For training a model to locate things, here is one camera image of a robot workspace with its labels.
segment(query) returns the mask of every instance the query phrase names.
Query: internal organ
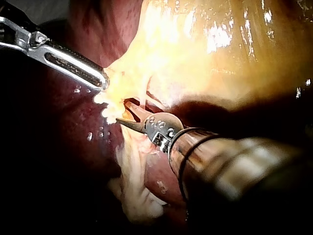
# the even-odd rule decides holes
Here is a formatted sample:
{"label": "internal organ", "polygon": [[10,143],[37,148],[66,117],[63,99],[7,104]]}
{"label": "internal organ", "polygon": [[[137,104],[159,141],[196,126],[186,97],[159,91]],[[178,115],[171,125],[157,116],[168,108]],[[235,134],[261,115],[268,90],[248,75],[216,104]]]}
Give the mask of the internal organ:
{"label": "internal organ", "polygon": [[[111,79],[109,89],[94,101],[109,104],[102,114],[114,123],[116,117],[131,118],[125,113],[127,98],[142,105],[148,99],[166,111],[195,101],[235,112],[294,95],[312,74],[313,28],[306,9],[296,1],[287,5],[266,0],[146,0],[127,52],[105,68]],[[158,217],[161,207],[146,188],[142,190],[143,177],[161,197],[160,191],[169,186],[177,189],[171,182],[173,175],[158,180],[170,170],[164,156],[143,155],[132,144],[132,133],[123,132],[124,149],[116,151],[122,177],[111,181],[110,187],[130,220]],[[146,164],[147,159],[153,166]],[[139,202],[138,195],[148,200]]]}

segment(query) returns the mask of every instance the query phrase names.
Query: black ring on shaft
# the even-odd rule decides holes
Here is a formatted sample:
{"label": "black ring on shaft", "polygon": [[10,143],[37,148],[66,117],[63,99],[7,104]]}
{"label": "black ring on shaft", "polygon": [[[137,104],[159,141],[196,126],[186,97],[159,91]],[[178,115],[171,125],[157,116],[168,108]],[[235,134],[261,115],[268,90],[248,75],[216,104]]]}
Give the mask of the black ring on shaft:
{"label": "black ring on shaft", "polygon": [[204,142],[207,142],[207,141],[210,141],[210,140],[213,140],[213,139],[217,139],[217,138],[220,138],[221,136],[218,135],[218,134],[215,134],[215,133],[212,133],[211,136],[207,136],[205,138],[203,138],[202,140],[198,141],[197,143],[195,143],[186,153],[186,155],[184,156],[184,159],[182,160],[181,164],[180,164],[180,167],[179,167],[179,176],[178,176],[178,184],[179,184],[179,189],[180,189],[180,192],[181,192],[181,195],[182,195],[182,198],[185,202],[187,202],[187,198],[186,198],[186,195],[185,195],[185,192],[184,192],[184,189],[183,189],[183,185],[182,185],[182,175],[183,175],[183,172],[184,172],[184,169],[186,167],[186,164],[187,164],[187,161],[191,155],[191,153],[199,147],[199,145],[201,145],[202,143]]}

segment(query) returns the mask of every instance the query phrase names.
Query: moist tissue surface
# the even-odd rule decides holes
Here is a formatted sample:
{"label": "moist tissue surface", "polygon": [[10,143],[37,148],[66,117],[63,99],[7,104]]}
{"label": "moist tissue surface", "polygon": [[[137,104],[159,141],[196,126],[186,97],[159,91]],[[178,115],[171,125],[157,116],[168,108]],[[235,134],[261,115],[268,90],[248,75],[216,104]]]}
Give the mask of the moist tissue surface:
{"label": "moist tissue surface", "polygon": [[[138,32],[127,52],[104,71],[110,86],[108,123],[125,113],[124,100],[166,110],[185,100],[236,111],[295,94],[313,74],[312,2],[282,0],[144,0]],[[147,153],[123,128],[117,148],[122,176],[109,186],[131,221],[162,215],[164,202],[144,186]]]}

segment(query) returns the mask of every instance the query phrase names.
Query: forceps jaw tip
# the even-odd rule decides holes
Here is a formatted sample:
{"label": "forceps jaw tip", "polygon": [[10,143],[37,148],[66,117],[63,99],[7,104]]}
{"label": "forceps jaw tip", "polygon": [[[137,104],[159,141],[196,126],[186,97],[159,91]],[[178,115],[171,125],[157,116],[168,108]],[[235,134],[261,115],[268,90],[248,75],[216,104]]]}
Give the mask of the forceps jaw tip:
{"label": "forceps jaw tip", "polygon": [[121,119],[121,118],[116,118],[116,122],[134,131],[140,132],[142,134],[146,134],[144,130],[143,122],[128,121],[128,120]]}

